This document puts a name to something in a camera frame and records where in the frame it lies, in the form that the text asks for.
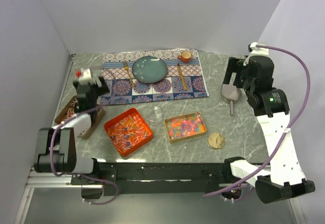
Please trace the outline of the brown tin of lollipops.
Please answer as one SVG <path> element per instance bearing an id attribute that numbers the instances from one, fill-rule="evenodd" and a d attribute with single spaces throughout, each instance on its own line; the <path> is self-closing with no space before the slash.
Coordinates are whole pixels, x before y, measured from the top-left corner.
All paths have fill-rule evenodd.
<path id="1" fill-rule="evenodd" d="M 103 119 L 105 115 L 105 111 L 103 108 L 99 108 L 96 113 L 96 119 L 94 122 L 91 122 L 90 115 L 80 115 L 76 119 L 65 123 L 65 121 L 69 120 L 70 118 L 74 118 L 75 108 L 77 107 L 78 100 L 77 96 L 73 96 L 69 102 L 64 106 L 64 108 L 59 112 L 57 117 L 55 118 L 54 122 L 56 124 L 64 123 L 65 127 L 72 127 L 74 129 L 74 136 L 75 138 L 79 137 L 82 139 L 88 139 L 95 128 L 98 126 L 99 122 Z"/>

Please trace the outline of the silver metal scoop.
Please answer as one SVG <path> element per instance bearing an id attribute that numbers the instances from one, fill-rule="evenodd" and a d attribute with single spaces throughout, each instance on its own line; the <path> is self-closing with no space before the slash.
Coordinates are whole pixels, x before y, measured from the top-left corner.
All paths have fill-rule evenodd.
<path id="1" fill-rule="evenodd" d="M 234 115 L 234 104 L 237 103 L 241 96 L 241 89 L 231 84 L 222 84 L 220 89 L 220 95 L 224 102 L 230 106 L 230 116 Z"/>

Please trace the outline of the orange tray of candies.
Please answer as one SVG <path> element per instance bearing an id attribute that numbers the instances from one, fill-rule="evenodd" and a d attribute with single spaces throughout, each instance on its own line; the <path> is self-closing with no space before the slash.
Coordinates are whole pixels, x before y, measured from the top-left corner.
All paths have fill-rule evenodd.
<path id="1" fill-rule="evenodd" d="M 130 108 L 104 124 L 121 157 L 127 157 L 153 139 L 153 132 L 136 108 Z"/>

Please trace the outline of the clear plastic jar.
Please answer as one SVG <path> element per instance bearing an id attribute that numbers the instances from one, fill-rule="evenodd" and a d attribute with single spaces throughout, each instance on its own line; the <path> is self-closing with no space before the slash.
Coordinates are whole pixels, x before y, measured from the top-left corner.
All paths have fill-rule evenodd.
<path id="1" fill-rule="evenodd" d="M 159 107 L 154 107 L 147 114 L 147 120 L 150 124 L 157 124 L 161 122 L 161 119 L 162 119 L 162 113 Z"/>

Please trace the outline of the gold tin of star candies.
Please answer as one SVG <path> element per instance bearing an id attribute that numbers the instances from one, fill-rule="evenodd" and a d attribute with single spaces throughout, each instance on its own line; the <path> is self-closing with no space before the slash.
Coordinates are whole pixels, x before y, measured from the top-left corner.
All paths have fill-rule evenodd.
<path id="1" fill-rule="evenodd" d="M 167 118 L 164 123 L 167 139 L 171 143 L 199 137 L 207 131 L 200 112 Z"/>

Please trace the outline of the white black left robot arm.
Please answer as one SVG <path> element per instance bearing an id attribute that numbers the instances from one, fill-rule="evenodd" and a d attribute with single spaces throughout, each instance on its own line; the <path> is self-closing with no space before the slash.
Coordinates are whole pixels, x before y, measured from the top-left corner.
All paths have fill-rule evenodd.
<path id="1" fill-rule="evenodd" d="M 101 171 L 94 167 L 95 160 L 87 158 L 80 166 L 77 158 L 75 139 L 84 131 L 95 126 L 100 96 L 110 89 L 102 76 L 85 80 L 78 78 L 73 82 L 76 89 L 77 106 L 71 118 L 54 127 L 41 128 L 38 131 L 35 150 L 34 169 L 38 173 L 83 173 L 89 184 L 96 184 L 101 178 Z"/>

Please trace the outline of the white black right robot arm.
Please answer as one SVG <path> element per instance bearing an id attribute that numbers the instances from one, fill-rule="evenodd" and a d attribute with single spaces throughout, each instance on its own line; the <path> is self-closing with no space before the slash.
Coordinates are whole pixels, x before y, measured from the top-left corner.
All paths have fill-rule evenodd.
<path id="1" fill-rule="evenodd" d="M 223 80 L 245 91 L 248 104 L 260 124 L 268 154 L 270 170 L 260 170 L 243 157 L 225 159 L 222 176 L 227 182 L 244 179 L 253 186 L 258 198 L 273 203 L 315 191 L 315 184 L 303 173 L 290 131 L 290 114 L 286 94 L 273 87 L 274 63 L 267 56 L 246 59 L 231 57 Z"/>

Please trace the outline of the gold fork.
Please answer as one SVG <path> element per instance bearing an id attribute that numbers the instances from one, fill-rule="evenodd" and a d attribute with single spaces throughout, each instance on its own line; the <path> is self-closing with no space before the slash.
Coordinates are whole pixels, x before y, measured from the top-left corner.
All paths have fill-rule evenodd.
<path id="1" fill-rule="evenodd" d="M 123 62 L 122 64 L 123 64 L 124 70 L 127 72 L 127 75 L 129 77 L 129 81 L 130 81 L 131 86 L 134 87 L 135 84 L 134 84 L 133 79 L 131 77 L 131 74 L 129 72 L 129 67 L 128 67 L 127 63 L 126 62 Z"/>

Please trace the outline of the patterned cloth placemat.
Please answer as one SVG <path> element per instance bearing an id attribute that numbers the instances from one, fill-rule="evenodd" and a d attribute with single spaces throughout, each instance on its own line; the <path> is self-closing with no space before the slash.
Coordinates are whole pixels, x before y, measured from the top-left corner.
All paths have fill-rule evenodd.
<path id="1" fill-rule="evenodd" d="M 102 75 L 110 92 L 102 96 L 101 104 L 104 106 L 125 105 L 208 97 L 209 93 L 198 51 L 187 49 L 191 53 L 191 59 L 188 63 L 183 63 L 177 58 L 182 51 L 185 50 L 175 48 L 103 54 Z M 146 84 L 134 78 L 132 66 L 137 59 L 143 56 L 154 56 L 165 61 L 168 72 L 162 80 L 153 84 Z M 129 67 L 129 72 L 135 84 L 134 87 L 130 84 L 123 62 L 126 62 Z M 187 91 L 184 90 L 178 74 L 178 63 L 186 81 Z"/>

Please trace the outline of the orange coffee cup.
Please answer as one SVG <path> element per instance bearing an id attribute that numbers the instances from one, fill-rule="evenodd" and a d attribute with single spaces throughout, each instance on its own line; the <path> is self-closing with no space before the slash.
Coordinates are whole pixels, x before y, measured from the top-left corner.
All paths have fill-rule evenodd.
<path id="1" fill-rule="evenodd" d="M 183 63 L 188 63 L 191 59 L 191 53 L 189 51 L 182 51 L 177 58 Z"/>

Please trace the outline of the gold knife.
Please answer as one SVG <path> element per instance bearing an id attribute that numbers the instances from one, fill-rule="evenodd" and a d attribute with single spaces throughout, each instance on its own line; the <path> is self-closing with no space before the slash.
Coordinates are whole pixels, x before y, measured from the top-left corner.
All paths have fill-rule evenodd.
<path id="1" fill-rule="evenodd" d="M 178 69 L 179 77 L 180 77 L 180 79 L 182 81 L 183 88 L 184 88 L 185 91 L 187 91 L 186 81 L 185 81 L 184 76 L 182 74 L 181 66 L 180 66 L 179 63 L 177 64 L 177 69 Z"/>

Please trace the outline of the teal ceramic plate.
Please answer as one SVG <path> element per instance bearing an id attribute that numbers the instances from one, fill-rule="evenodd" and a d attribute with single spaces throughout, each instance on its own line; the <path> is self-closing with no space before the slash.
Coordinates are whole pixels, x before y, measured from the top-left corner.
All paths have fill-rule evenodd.
<path id="1" fill-rule="evenodd" d="M 132 74 L 141 83 L 153 84 L 162 80 L 168 72 L 164 60 L 154 56 L 143 56 L 132 66 Z"/>

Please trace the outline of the gold round jar lid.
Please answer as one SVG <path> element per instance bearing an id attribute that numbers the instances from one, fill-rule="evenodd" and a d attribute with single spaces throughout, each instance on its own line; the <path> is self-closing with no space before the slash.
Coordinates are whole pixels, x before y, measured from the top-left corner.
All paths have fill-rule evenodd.
<path id="1" fill-rule="evenodd" d="M 208 144 L 214 149 L 221 149 L 225 145 L 225 139 L 220 133 L 212 133 L 208 137 Z"/>

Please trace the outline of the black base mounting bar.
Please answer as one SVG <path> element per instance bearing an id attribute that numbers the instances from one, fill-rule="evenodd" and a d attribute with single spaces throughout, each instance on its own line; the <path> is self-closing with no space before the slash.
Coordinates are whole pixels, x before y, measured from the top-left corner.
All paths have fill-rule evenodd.
<path id="1" fill-rule="evenodd" d="M 238 178 L 222 163 L 99 163 L 99 180 L 74 175 L 72 186 L 96 187 L 104 196 L 120 194 L 209 193 Z"/>

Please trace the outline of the aluminium frame rail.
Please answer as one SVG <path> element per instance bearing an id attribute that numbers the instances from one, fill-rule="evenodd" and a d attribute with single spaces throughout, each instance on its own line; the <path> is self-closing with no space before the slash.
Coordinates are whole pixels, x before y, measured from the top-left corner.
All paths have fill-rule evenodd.
<path id="1" fill-rule="evenodd" d="M 53 173 L 37 173 L 34 167 L 31 167 L 26 188 L 101 188 L 101 184 L 85 184 L 72 185 L 71 182 L 77 178 L 75 175 L 64 174 L 56 177 Z"/>

